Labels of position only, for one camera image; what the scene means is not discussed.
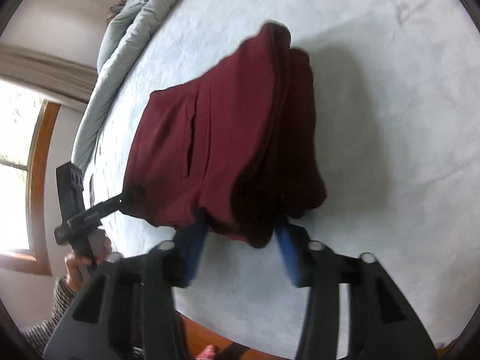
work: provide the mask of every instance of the person's hand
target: person's hand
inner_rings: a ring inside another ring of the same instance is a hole
[[[103,242],[103,251],[97,257],[97,264],[102,264],[105,258],[112,252],[110,239]],[[79,265],[90,266],[92,261],[79,253],[72,252],[65,257],[65,265],[67,267],[67,286],[73,292],[79,292],[83,287],[83,277],[80,273]]]

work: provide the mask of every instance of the white wall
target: white wall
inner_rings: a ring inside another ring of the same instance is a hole
[[[66,274],[63,258],[69,250],[58,246],[53,236],[54,228],[62,223],[55,169],[70,160],[81,118],[80,112],[60,107],[46,163],[45,233],[53,277],[0,269],[0,298],[20,327],[34,325],[49,317],[55,279]]]
[[[0,43],[97,66],[109,8],[120,0],[24,0]]]

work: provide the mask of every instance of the sweatshirt sleeve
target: sweatshirt sleeve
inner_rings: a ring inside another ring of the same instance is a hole
[[[68,288],[64,277],[57,279],[53,290],[53,310],[49,320],[42,321],[38,325],[22,329],[25,339],[42,355],[50,336],[60,319],[68,309],[75,293]]]

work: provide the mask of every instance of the screw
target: screw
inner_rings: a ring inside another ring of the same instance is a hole
[[[171,240],[163,241],[162,243],[160,243],[160,245],[158,245],[158,248],[161,251],[169,251],[174,247],[175,247],[175,243]]]
[[[308,249],[311,251],[321,251],[323,249],[323,244],[319,241],[310,241],[308,243]]]
[[[377,261],[375,256],[371,253],[362,253],[360,255],[360,258],[363,260],[364,263],[371,264]]]

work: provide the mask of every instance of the wooden floor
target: wooden floor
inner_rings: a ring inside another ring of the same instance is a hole
[[[185,322],[189,350],[193,356],[197,356],[207,345],[215,345],[223,350],[232,344],[232,341],[200,326],[186,317],[183,318],[183,321]],[[437,351],[439,358],[448,350],[450,345]],[[249,349],[241,358],[242,360],[284,360],[281,357],[253,349]]]

